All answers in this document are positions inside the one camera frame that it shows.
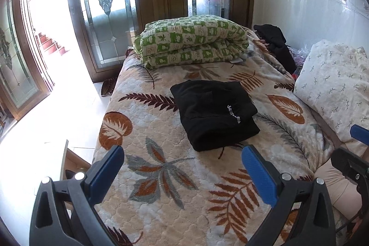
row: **green and white blanket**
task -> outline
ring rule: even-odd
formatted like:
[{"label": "green and white blanket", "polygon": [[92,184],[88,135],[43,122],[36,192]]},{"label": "green and white blanket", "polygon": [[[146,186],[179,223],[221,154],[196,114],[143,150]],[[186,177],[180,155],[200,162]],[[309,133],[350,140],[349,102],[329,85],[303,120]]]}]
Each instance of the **green and white blanket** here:
[{"label": "green and white blanket", "polygon": [[135,39],[134,50],[146,68],[221,62],[248,47],[247,30],[227,19],[200,15],[151,22]]}]

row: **black cable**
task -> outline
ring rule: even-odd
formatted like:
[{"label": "black cable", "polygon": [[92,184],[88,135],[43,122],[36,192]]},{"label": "black cable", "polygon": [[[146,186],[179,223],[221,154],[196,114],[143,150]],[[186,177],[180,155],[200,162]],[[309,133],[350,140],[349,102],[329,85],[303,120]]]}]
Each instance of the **black cable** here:
[{"label": "black cable", "polygon": [[344,225],[336,229],[336,234],[342,229],[344,229],[347,225],[349,225],[352,221],[354,221],[357,218],[357,216],[359,216],[359,212],[354,217],[352,217],[349,221],[347,221]]}]

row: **beige pants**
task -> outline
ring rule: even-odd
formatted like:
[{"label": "beige pants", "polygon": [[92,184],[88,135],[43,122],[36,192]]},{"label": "beige pants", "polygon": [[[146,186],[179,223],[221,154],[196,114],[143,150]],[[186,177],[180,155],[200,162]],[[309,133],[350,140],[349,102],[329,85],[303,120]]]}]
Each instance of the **beige pants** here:
[{"label": "beige pants", "polygon": [[317,177],[324,179],[332,205],[347,219],[354,217],[362,205],[361,195],[357,192],[356,185],[332,166],[331,159],[316,170],[314,178]]}]

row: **metal bolt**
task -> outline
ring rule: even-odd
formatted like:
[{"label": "metal bolt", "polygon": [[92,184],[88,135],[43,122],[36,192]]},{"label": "metal bolt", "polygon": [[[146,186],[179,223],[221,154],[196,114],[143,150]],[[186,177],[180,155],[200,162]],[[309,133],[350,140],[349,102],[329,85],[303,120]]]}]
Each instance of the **metal bolt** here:
[{"label": "metal bolt", "polygon": [[320,184],[320,185],[324,185],[324,179],[318,177],[317,178],[317,183]]},{"label": "metal bolt", "polygon": [[84,179],[84,172],[78,172],[78,173],[76,173],[76,174],[74,175],[74,178],[75,178],[76,180],[82,180],[82,179]]},{"label": "metal bolt", "polygon": [[48,183],[49,181],[50,181],[50,177],[48,177],[48,176],[44,177],[44,178],[41,180],[41,182],[42,182],[43,184],[46,184],[46,183]]},{"label": "metal bolt", "polygon": [[288,173],[283,173],[282,174],[282,179],[284,180],[291,180],[292,179],[292,176]]}]

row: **leaf-patterned bedspread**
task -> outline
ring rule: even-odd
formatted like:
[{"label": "leaf-patterned bedspread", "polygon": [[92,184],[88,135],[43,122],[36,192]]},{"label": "leaf-patterned bedspread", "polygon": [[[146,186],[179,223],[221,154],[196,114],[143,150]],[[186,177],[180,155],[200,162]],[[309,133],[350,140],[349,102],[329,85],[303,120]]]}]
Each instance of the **leaf-patterned bedspread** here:
[{"label": "leaf-patterned bedspread", "polygon": [[[100,130],[95,160],[114,144],[125,162],[96,209],[121,245],[244,245],[270,206],[241,162],[253,144],[280,172],[309,179],[332,149],[294,80],[250,35],[248,58],[148,70],[129,56]],[[258,109],[260,133],[239,145],[196,152],[181,125],[170,87],[186,80],[239,81]],[[278,245],[296,218],[291,212]]]}]

